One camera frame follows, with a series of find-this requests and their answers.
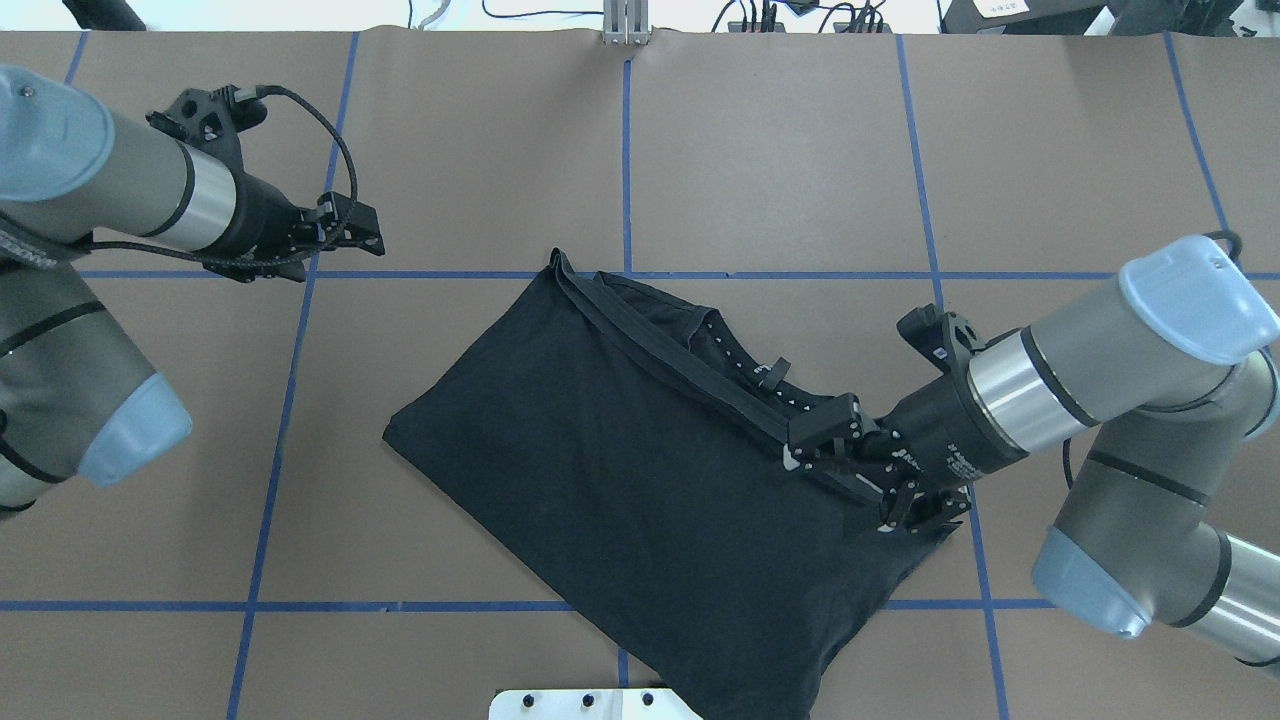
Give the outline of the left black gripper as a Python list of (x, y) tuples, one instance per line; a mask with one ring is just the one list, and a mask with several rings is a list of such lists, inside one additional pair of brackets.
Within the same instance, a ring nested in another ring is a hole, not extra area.
[[(205, 269), (239, 283), (275, 278), (305, 282), (308, 255), (296, 254), (317, 246), (315, 224), (307, 223), (306, 211), (273, 184), (244, 170), (233, 170), (232, 176), (237, 187), (230, 227), (233, 258), (209, 258)], [(332, 247), (358, 249), (372, 256), (387, 254), (378, 210), (366, 202), (325, 192), (317, 199), (315, 223)]]

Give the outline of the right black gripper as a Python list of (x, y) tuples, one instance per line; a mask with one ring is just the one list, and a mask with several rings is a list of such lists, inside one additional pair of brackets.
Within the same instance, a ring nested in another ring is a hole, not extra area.
[[(844, 393), (788, 420), (785, 469), (827, 466), (858, 459), (864, 430), (860, 398)], [(977, 401), (965, 375), (940, 375), (901, 398), (877, 419), (863, 442), (867, 457), (901, 462), (922, 478), (892, 488), (881, 501), (879, 533), (928, 534), (955, 530), (973, 509), (966, 489), (1027, 456), (1007, 439)]]

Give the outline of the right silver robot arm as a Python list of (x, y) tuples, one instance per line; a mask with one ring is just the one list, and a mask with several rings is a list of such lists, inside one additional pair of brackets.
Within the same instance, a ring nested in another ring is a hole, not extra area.
[(812, 405), (783, 466), (916, 534), (970, 506), (969, 483), (1094, 432), (1036, 560), (1056, 609), (1120, 639), (1161, 624), (1277, 675), (1277, 555), (1204, 514), (1243, 443), (1277, 420), (1277, 314), (1228, 231), (1192, 234), (986, 340), (916, 307), (900, 337), (938, 375), (873, 418), (851, 395)]

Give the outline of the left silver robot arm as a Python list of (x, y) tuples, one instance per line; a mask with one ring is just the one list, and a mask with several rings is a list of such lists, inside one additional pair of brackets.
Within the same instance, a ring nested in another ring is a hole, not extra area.
[[(335, 249), (385, 252), (340, 132), (279, 85), (188, 88), (145, 122), (82, 88), (6, 64), (3, 90), (1, 510), (55, 486), (113, 486), (183, 442), (188, 410), (76, 263), (129, 250), (250, 283), (301, 282)], [(287, 97), (332, 136), (349, 192), (292, 202), (246, 170), (241, 135)]]

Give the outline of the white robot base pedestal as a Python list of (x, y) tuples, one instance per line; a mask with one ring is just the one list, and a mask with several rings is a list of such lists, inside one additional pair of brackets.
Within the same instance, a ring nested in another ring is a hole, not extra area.
[(490, 702), (489, 719), (699, 719), (668, 688), (512, 689)]

